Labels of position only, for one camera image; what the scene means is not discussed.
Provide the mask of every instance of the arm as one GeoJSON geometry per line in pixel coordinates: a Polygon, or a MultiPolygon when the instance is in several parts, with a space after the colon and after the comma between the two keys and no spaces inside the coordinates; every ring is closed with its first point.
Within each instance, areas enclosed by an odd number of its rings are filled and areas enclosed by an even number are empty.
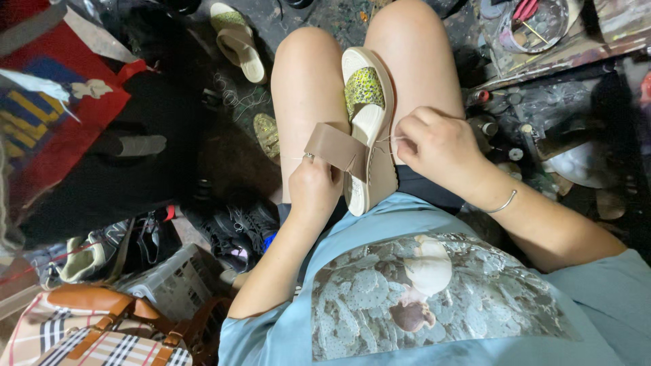
{"type": "Polygon", "coordinates": [[[552,272],[619,255],[626,246],[589,219],[555,203],[490,163],[466,121],[419,107],[396,129],[398,157],[414,171],[490,214],[539,269],[552,272]]]}
{"type": "Polygon", "coordinates": [[[342,181],[325,160],[303,158],[289,179],[292,210],[235,296],[229,318],[256,317],[292,299],[298,270],[335,209],[342,181]]]}

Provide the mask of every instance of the white plastic basket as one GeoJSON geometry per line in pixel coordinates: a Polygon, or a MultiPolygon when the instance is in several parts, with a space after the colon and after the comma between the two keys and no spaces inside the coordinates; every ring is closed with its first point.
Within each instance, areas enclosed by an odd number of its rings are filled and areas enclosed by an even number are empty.
{"type": "Polygon", "coordinates": [[[192,319],[204,302],[213,296],[210,274],[195,244],[179,249],[165,262],[118,284],[121,292],[147,298],[156,309],[174,322],[192,319]]]}

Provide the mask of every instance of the left hand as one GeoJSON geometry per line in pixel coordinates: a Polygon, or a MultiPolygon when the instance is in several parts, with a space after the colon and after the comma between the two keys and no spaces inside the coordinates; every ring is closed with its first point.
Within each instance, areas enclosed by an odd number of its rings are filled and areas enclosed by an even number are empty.
{"type": "Polygon", "coordinates": [[[343,181],[343,172],[332,168],[327,161],[318,156],[313,159],[304,156],[289,177],[290,217],[319,226],[321,231],[341,197],[343,181]]]}

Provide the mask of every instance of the sandal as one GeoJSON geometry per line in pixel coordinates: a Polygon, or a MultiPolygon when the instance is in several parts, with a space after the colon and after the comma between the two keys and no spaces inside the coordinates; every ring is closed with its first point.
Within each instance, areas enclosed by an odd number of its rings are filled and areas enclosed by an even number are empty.
{"type": "Polygon", "coordinates": [[[251,83],[266,83],[267,75],[253,42],[253,31],[244,17],[226,4],[214,3],[210,7],[210,24],[217,31],[217,47],[226,58],[242,68],[251,83]]]}
{"type": "Polygon", "coordinates": [[[347,49],[341,65],[351,135],[318,123],[305,152],[349,173],[344,177],[346,204],[361,216],[398,189],[389,142],[393,86],[380,60],[365,48],[347,49]]]}

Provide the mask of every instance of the printed graphic on shirt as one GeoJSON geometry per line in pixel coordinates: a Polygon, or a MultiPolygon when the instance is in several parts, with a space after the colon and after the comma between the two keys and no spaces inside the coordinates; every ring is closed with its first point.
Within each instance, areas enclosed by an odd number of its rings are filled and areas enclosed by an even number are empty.
{"type": "Polygon", "coordinates": [[[319,270],[312,288],[314,361],[466,339],[580,340],[547,282],[464,234],[357,247],[319,270]]]}

